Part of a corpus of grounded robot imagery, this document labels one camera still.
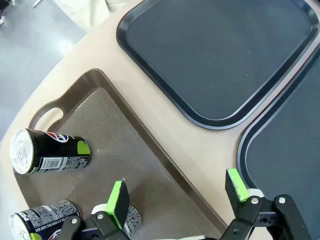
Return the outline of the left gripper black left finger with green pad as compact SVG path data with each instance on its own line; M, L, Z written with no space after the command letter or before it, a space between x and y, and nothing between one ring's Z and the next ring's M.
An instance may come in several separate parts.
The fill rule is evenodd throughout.
M80 216L65 219L60 240L128 240L124 231L130 195L124 179L115 182L106 207L83 220Z

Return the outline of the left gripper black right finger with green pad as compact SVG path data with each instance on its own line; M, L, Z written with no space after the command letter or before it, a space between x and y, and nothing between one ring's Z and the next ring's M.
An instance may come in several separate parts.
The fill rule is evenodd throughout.
M268 200L260 189L247 189L238 170L228 168L225 191L235 218L220 237L248 240L255 228L265 228L274 240L309 240L309 230L290 195Z

